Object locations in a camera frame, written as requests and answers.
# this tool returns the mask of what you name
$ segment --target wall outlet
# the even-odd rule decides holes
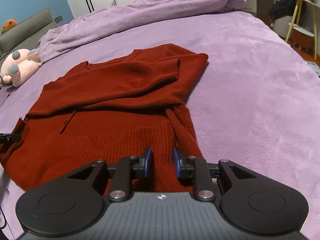
[[[61,15],[54,19],[54,21],[55,21],[56,23],[61,22],[62,20],[63,20],[63,18],[62,18]]]

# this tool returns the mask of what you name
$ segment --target plush toy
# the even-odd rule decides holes
[[[0,76],[4,83],[21,86],[41,66],[37,49],[19,49],[12,52],[3,62]]]
[[[1,29],[1,34],[4,34],[5,32],[7,32],[8,30],[12,29],[13,27],[17,26],[18,22],[16,19],[10,19],[9,21],[7,21],[2,29]]]

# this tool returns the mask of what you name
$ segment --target knit fabric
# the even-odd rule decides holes
[[[2,145],[2,165],[29,190],[95,160],[116,163],[151,146],[154,177],[139,189],[188,190],[176,178],[172,150],[202,156],[184,102],[207,59],[165,44],[101,64],[80,63],[44,86],[13,131],[22,141]],[[94,82],[87,86],[87,80]]]

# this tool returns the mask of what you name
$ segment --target white tabletop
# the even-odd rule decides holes
[[[308,1],[308,0],[303,0],[303,1],[305,1],[305,2],[307,2],[307,3],[311,3],[313,6],[316,6],[316,7],[320,8],[320,5],[317,5],[317,4],[313,3],[313,2],[310,2],[310,1]]]

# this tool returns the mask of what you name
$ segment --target purple blanket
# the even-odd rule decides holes
[[[174,43],[209,55],[209,65],[187,106],[208,162],[230,159],[300,191],[309,215],[301,232],[320,239],[320,80],[308,64],[262,21],[245,12],[208,14],[132,28],[45,63],[0,108],[0,129],[11,132],[44,84],[76,64]],[[13,235],[21,190],[10,182],[2,204]],[[4,232],[13,238],[9,228]]]
[[[95,11],[51,29],[40,40],[41,62],[114,33],[162,20],[244,8],[246,0],[137,0]]]

